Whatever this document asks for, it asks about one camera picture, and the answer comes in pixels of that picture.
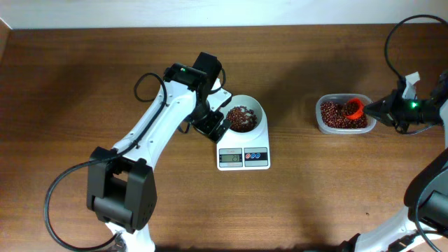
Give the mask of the orange measuring scoop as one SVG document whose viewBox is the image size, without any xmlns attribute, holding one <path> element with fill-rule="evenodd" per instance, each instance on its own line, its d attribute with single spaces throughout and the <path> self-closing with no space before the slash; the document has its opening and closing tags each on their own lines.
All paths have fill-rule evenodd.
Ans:
<svg viewBox="0 0 448 252">
<path fill-rule="evenodd" d="M 358 98 L 349 100 L 342 107 L 342 115 L 349 120 L 357 120 L 363 115 L 364 104 Z"/>
</svg>

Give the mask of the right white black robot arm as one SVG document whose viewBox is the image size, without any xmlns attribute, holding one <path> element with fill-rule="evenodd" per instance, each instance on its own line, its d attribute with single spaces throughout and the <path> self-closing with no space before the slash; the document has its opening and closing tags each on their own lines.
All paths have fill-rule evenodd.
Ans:
<svg viewBox="0 0 448 252">
<path fill-rule="evenodd" d="M 363 112 L 400 134 L 408 134 L 411 124 L 441 125 L 447 131 L 447 72 L 443 72 L 429 99 L 406 99 L 405 79 L 398 88 Z M 404 207 L 373 231 L 355 234 L 343 241 L 337 251 L 410 251 L 447 236 L 447 149 L 424 168 L 410 183 Z"/>
</svg>

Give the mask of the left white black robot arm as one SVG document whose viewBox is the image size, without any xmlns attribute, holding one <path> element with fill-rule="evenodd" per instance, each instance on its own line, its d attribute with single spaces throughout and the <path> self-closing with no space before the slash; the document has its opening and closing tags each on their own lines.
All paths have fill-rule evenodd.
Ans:
<svg viewBox="0 0 448 252">
<path fill-rule="evenodd" d="M 87 176 L 87 208 L 112 231 L 105 251 L 154 251 L 148 230 L 157 202 L 153 170 L 182 122 L 219 142 L 230 121 L 219 108 L 232 95 L 219 87 L 218 58 L 201 52 L 192 66 L 165 70 L 161 88 L 147 112 L 112 149 L 96 148 Z"/>
</svg>

